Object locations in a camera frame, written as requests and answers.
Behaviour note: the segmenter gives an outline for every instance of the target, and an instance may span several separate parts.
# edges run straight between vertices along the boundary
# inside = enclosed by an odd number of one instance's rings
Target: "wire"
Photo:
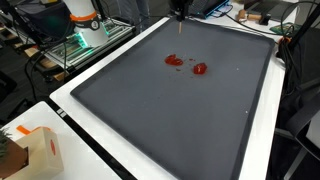
[[[62,37],[56,41],[51,41],[51,42],[46,42],[47,44],[51,44],[51,45],[57,45],[57,44],[60,44],[62,41],[64,41],[67,37],[67,34],[68,32],[70,31],[70,29],[72,28],[72,24],[71,24],[71,21],[68,22],[68,25],[67,25],[67,28],[66,28],[66,31],[64,32],[64,34],[62,35]]]
[[[188,18],[191,19],[191,20],[197,21],[197,22],[201,22],[201,21],[193,18],[192,16],[189,16]],[[256,32],[256,31],[251,31],[251,30],[248,30],[248,29],[239,28],[239,27],[225,26],[225,25],[217,25],[217,24],[215,24],[215,26],[220,26],[220,27],[228,28],[228,29],[237,29],[237,30],[241,30],[241,31],[245,31],[245,32],[250,32],[250,33],[254,33],[254,34],[260,35],[260,36],[267,37],[266,35],[264,35],[264,34],[262,34],[262,33],[259,33],[259,32]]]
[[[125,24],[116,24],[116,23],[113,21],[112,17],[110,16],[110,9],[109,9],[109,5],[108,5],[108,3],[107,3],[107,2],[105,2],[105,1],[102,1],[102,3],[103,3],[103,4],[105,4],[105,5],[107,6],[107,11],[108,11],[108,12],[106,12],[106,13],[107,13],[107,15],[108,15],[108,17],[109,17],[110,21],[112,22],[112,24],[113,24],[114,26],[132,27],[132,26],[130,26],[130,25],[125,25]],[[142,22],[144,22],[144,21],[146,21],[146,20],[150,19],[151,17],[152,17],[152,18],[156,18],[156,17],[163,18],[163,17],[167,17],[167,16],[148,16],[148,18],[143,19],[142,21],[138,22],[138,23],[137,23],[137,24],[135,24],[134,26],[135,26],[135,27],[137,27],[137,26],[138,26],[138,25],[140,25]]]
[[[275,33],[260,31],[260,30],[258,30],[258,29],[251,28],[251,27],[246,26],[246,25],[238,22],[237,20],[233,19],[233,18],[230,17],[228,14],[226,14],[226,16],[227,16],[229,19],[233,20],[234,22],[236,22],[236,23],[240,24],[241,26],[243,26],[243,27],[245,27],[245,28],[248,28],[248,29],[250,29],[250,30],[252,30],[252,31],[257,31],[257,32],[259,32],[259,33],[264,33],[264,34],[269,34],[269,35],[274,35],[274,36],[282,36],[281,34],[275,34]]]
[[[29,42],[29,36],[27,36],[27,39],[26,39],[26,44],[28,44]]]
[[[39,4],[39,5],[42,5],[42,4],[40,4],[39,2],[37,2],[37,3],[32,3],[32,2],[20,1],[16,6],[19,6],[19,5],[29,5],[29,4]]]
[[[13,27],[14,30],[16,31],[19,40],[20,40],[21,42],[23,42],[22,39],[21,39],[21,37],[20,37],[20,33],[19,33],[19,31],[18,31],[18,29],[17,29],[17,27],[16,27],[16,23],[14,22],[14,19],[13,19],[13,18],[12,18],[12,27]]]
[[[299,5],[299,4],[315,4],[315,5],[318,5],[318,3],[314,3],[314,2],[310,2],[310,1],[301,1],[301,2],[293,3],[293,4],[291,4],[290,6],[288,6],[288,7],[284,10],[284,12],[283,12],[283,14],[282,14],[282,16],[281,16],[281,21],[280,21],[280,27],[281,27],[281,32],[282,32],[282,36],[283,36],[283,37],[288,37],[287,34],[286,34],[287,32],[285,33],[285,32],[284,32],[284,28],[283,28],[284,15],[286,14],[286,12],[287,12],[291,7],[296,6],[296,5]]]
[[[301,10],[301,8],[300,8],[300,6],[298,6],[298,7],[297,7],[297,14],[296,14],[296,17],[298,17],[298,16],[299,16],[299,14],[300,14],[300,10]]]
[[[66,79],[66,66],[67,66],[67,46],[66,43],[63,43],[64,46],[64,62],[63,62],[63,83],[65,83],[65,79]]]
[[[285,32],[286,37],[291,37],[291,35],[293,35],[293,33],[294,33],[294,24],[291,24],[288,27],[287,31]]]
[[[284,64],[285,64],[285,80],[284,80],[284,96],[287,96],[287,95],[290,95],[291,93],[293,93],[293,89],[292,89],[292,86],[291,86],[291,82],[292,82],[292,76],[291,76],[291,64],[290,62],[288,62],[288,54],[286,53],[285,51],[285,46],[286,43],[284,41],[281,41],[279,43],[279,52],[281,53],[281,56],[282,56],[282,59],[284,61]]]
[[[313,28],[316,28],[319,24],[320,24],[320,21],[315,26],[313,26]]]
[[[302,79],[302,75],[303,75],[303,68],[302,68],[302,50],[301,50],[301,44],[300,42],[298,42],[298,47],[299,47],[299,54],[300,54],[300,57],[299,57],[299,60],[300,60],[300,76],[301,76],[301,79]]]
[[[41,93],[43,93],[43,94],[46,94],[46,95],[48,95],[48,92],[42,91],[42,90],[39,89],[39,88],[36,86],[36,84],[34,83],[33,71],[34,71],[34,69],[35,69],[35,66],[38,64],[38,62],[40,62],[40,61],[42,60],[42,57],[43,57],[47,52],[48,52],[48,50],[47,50],[47,51],[44,51],[44,52],[34,61],[32,67],[31,67],[31,72],[30,72],[30,79],[31,79],[31,82],[32,82],[34,88],[35,88],[37,91],[39,91],[39,92],[41,92]]]
[[[308,12],[308,15],[307,15],[307,18],[310,16],[310,14],[311,14],[311,10],[313,9],[313,5],[314,5],[314,3],[316,3],[316,0],[313,0],[313,3],[312,3],[312,5],[311,5],[311,7],[310,7],[310,9],[309,9],[309,12]]]
[[[31,85],[31,90],[32,90],[32,96],[33,96],[33,99],[35,100],[35,102],[38,102],[38,99],[37,99],[37,96],[36,96],[36,92],[35,92],[35,88],[34,88],[34,85],[33,85],[33,82],[28,74],[28,64],[31,62],[31,60],[35,57],[37,53],[35,53],[33,56],[31,56],[28,61],[26,62],[26,64],[24,65],[24,73],[25,75],[27,76],[27,79]]]
[[[220,10],[215,10],[216,12],[220,12],[221,14],[219,16],[211,15],[211,17],[221,18],[221,17],[225,16],[226,14],[228,14],[233,9],[233,5],[231,5],[231,4],[225,5],[224,7],[231,7],[231,8],[229,10],[227,10],[227,11],[224,11],[224,12],[222,12]]]

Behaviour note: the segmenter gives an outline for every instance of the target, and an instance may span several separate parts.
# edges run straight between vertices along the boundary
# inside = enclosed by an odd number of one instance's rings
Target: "red liquid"
[[[204,73],[206,73],[207,68],[208,67],[205,63],[197,64],[197,65],[193,66],[193,73],[194,74],[204,74]]]
[[[168,57],[166,57],[166,59],[164,60],[167,64],[172,65],[172,66],[181,66],[183,64],[183,61],[179,58],[177,58],[177,56],[175,54],[172,54]]]

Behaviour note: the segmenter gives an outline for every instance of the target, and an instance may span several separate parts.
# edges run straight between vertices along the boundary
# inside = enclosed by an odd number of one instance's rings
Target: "red blob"
[[[52,151],[53,155],[56,155],[56,147],[55,147],[52,139],[50,141],[50,145],[51,145],[51,151]]]
[[[183,61],[179,58],[177,58],[177,56],[175,54],[171,54],[168,57],[166,57],[166,59],[164,60],[167,64],[172,65],[172,66],[181,66],[183,64]]]
[[[205,63],[197,64],[197,65],[193,66],[193,73],[194,74],[204,74],[204,73],[206,73],[207,68],[208,67]]]

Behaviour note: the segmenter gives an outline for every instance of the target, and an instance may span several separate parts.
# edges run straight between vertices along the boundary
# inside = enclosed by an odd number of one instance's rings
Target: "floor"
[[[115,16],[119,15],[117,8],[116,0],[103,0],[108,3],[110,8],[110,15]],[[169,8],[167,5],[167,0],[150,0],[150,12],[153,16],[162,16],[166,15]],[[305,11],[301,11],[297,21],[301,22],[305,18]],[[159,18],[152,18],[152,22],[156,22]],[[307,37],[306,45],[306,54],[305,57],[305,70],[306,76],[304,80],[310,80],[315,77],[320,77],[320,62],[317,61],[320,59],[320,54],[318,53],[318,47],[315,45],[317,39],[320,38],[320,31],[314,30],[312,34],[309,34]],[[11,110],[24,98],[33,101],[32,93],[30,89],[30,84],[28,83],[26,76],[23,72],[24,64],[26,63],[27,58],[21,55],[17,55],[10,47],[4,47],[0,49],[0,70],[5,72],[7,75],[12,77],[18,83],[16,90],[10,94],[4,102],[0,104],[0,119],[7,120],[7,116]],[[43,91],[42,93],[37,92],[37,95],[40,100],[48,100],[47,95],[57,89],[62,83],[58,82],[45,82],[40,74],[37,72],[34,73],[34,79],[36,86]],[[23,111],[28,109],[28,107],[23,106],[20,111],[16,114],[19,115]],[[286,119],[278,120],[279,126],[285,124]],[[272,153],[270,157],[270,164],[267,173],[268,180],[278,180],[283,177],[291,162],[295,158],[301,146],[295,141],[291,141],[279,136],[274,136]],[[293,176],[293,179],[320,179],[320,162],[317,161],[311,155],[303,160],[302,164],[299,166],[298,170]]]

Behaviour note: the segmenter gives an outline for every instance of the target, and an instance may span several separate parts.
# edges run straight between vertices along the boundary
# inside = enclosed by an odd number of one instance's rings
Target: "black cable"
[[[307,18],[309,18],[310,14],[311,14],[311,10],[313,9],[313,4],[311,5],[310,9],[309,9],[309,12],[308,12],[308,15],[307,15]]]
[[[71,21],[68,22],[66,31],[64,32],[64,34],[62,35],[62,37],[56,41],[50,41],[50,42],[46,42],[46,44],[51,44],[51,45],[58,45],[60,43],[62,43],[63,41],[66,40],[67,34],[69,33],[70,29],[72,28],[72,24]]]
[[[194,21],[198,21],[198,22],[201,22],[191,16],[188,17],[189,19],[191,20],[194,20]],[[237,29],[237,30],[241,30],[241,31],[245,31],[245,32],[250,32],[250,33],[254,33],[256,35],[260,35],[260,36],[263,36],[263,37],[267,37],[266,35],[262,34],[262,33],[259,33],[257,31],[251,31],[251,30],[248,30],[248,29],[243,29],[243,28],[238,28],[238,27],[233,27],[233,26],[225,26],[225,25],[217,25],[217,24],[214,24],[214,26],[219,26],[219,27],[223,27],[223,28],[228,28],[228,29]]]
[[[64,46],[64,62],[63,62],[63,83],[65,83],[65,79],[66,79],[66,66],[67,66],[67,46],[66,43],[63,43]]]
[[[299,4],[315,4],[315,5],[318,5],[318,3],[314,3],[314,2],[310,2],[310,1],[301,1],[301,2],[293,3],[293,4],[291,4],[290,6],[288,6],[288,7],[284,10],[284,12],[283,12],[283,14],[282,14],[282,16],[281,16],[281,20],[280,20],[281,33],[282,33],[282,36],[283,36],[283,37],[288,37],[288,36],[286,35],[287,32],[285,33],[285,32],[284,32],[284,29],[283,29],[284,15],[286,14],[286,12],[287,12],[291,7],[296,6],[296,5],[299,5]]]
[[[34,88],[35,88],[37,91],[41,92],[42,94],[49,95],[48,92],[44,92],[44,91],[42,91],[41,89],[39,89],[39,88],[36,86],[36,84],[34,83],[34,80],[33,80],[33,71],[34,71],[34,69],[35,69],[35,66],[42,60],[42,57],[43,57],[46,53],[47,53],[47,51],[44,51],[44,52],[34,61],[32,67],[31,67],[31,71],[30,71],[30,79],[31,79],[31,82],[32,82]]]
[[[29,5],[29,4],[39,4],[39,5],[43,5],[43,4],[40,4],[39,2],[37,2],[37,3],[31,3],[31,2],[21,1],[21,2],[18,3],[16,6],[19,6],[19,5]]]
[[[112,20],[112,17],[110,16],[110,9],[109,9],[108,3],[105,2],[105,1],[102,1],[102,3],[107,6],[107,11],[108,11],[108,12],[106,12],[106,13],[107,13],[107,15],[108,15],[108,17],[109,17],[109,19],[110,19],[110,21],[112,22],[113,25],[115,25],[115,26],[124,26],[124,27],[132,27],[132,26],[130,26],[130,25],[125,25],[125,24],[116,24],[116,23]],[[142,21],[140,21],[139,23],[135,24],[134,26],[137,27],[137,26],[140,25],[142,22],[150,19],[150,17],[161,17],[161,18],[163,18],[163,17],[167,17],[167,16],[148,16],[148,18],[143,19]]]
[[[18,31],[18,29],[17,29],[17,27],[16,27],[16,23],[14,22],[14,19],[13,19],[13,18],[12,18],[12,27],[13,27],[14,30],[16,31],[17,36],[18,36],[18,38],[20,39],[20,41],[23,42],[22,39],[21,39],[21,37],[20,37],[19,31]]]
[[[279,44],[279,53],[281,54],[281,58],[285,63],[286,67],[286,73],[285,73],[285,82],[284,82],[284,96],[288,96],[292,93],[294,93],[296,90],[299,90],[299,86],[301,84],[302,80],[302,75],[303,75],[303,70],[302,70],[302,57],[301,57],[301,47],[299,44],[300,48],[300,62],[296,64],[296,62],[293,59],[292,52],[290,51],[288,44],[290,35],[294,32],[294,25],[291,25],[287,31],[284,31],[284,26],[283,26],[283,21],[284,21],[284,15],[286,12],[293,6],[296,6],[298,4],[312,4],[312,5],[318,5],[318,3],[309,2],[309,1],[301,1],[297,3],[293,3],[292,5],[288,6],[285,11],[283,12],[281,16],[281,21],[280,21],[280,27],[281,27],[281,33],[283,36],[283,40],[280,41]]]
[[[29,36],[27,36],[27,39],[26,39],[26,44],[28,44],[29,42]]]
[[[23,5],[27,5],[27,4],[39,4],[39,3],[24,3]],[[21,16],[21,18],[22,18],[25,22],[28,22],[28,21],[29,21],[28,19],[25,19],[23,16]],[[70,29],[68,29],[69,24],[70,24],[70,21],[68,22],[66,32],[68,32],[68,31],[70,30]],[[55,40],[55,39],[58,39],[60,42],[63,40],[63,38],[60,38],[60,37],[57,37],[57,36],[53,36],[53,35],[49,35],[49,34],[43,32],[41,29],[37,28],[37,27],[34,26],[32,23],[28,23],[28,25],[31,26],[32,29],[34,29],[34,30],[35,30],[37,33],[39,33],[39,34],[45,35],[45,36],[50,37],[50,38],[52,38],[52,39],[54,39],[54,40]]]
[[[313,26],[313,28],[316,28],[319,24],[320,24],[320,21],[315,26]]]
[[[35,92],[35,88],[34,88],[34,85],[33,85],[33,82],[31,81],[31,78],[28,74],[28,64],[31,62],[31,60],[35,57],[37,53],[35,53],[34,55],[32,55],[28,61],[26,62],[26,64],[24,65],[24,73],[25,75],[27,76],[27,79],[31,85],[31,90],[32,90],[32,96],[33,96],[33,99],[35,100],[35,102],[38,102],[38,99],[37,99],[37,96],[36,96],[36,92]]]
[[[219,16],[213,16],[211,15],[211,17],[214,17],[214,18],[221,18],[223,16],[225,16],[226,14],[228,14],[232,9],[233,9],[233,5],[232,4],[229,4],[229,5],[225,5],[224,7],[231,7],[228,11],[225,11],[225,12],[222,12],[220,10],[215,10],[216,12],[220,12],[221,14]]]
[[[238,22],[237,20],[233,19],[233,18],[230,17],[228,14],[226,14],[226,16],[227,16],[229,19],[233,20],[234,22],[236,22],[236,23],[240,24],[241,26],[243,26],[243,27],[245,27],[245,28],[248,28],[248,29],[250,29],[250,30],[252,30],[252,31],[257,31],[257,32],[259,32],[259,33],[264,33],[264,34],[269,34],[269,35],[282,36],[281,34],[275,34],[275,33],[260,31],[260,30],[258,30],[258,29],[251,28],[251,27],[246,26],[246,25]]]

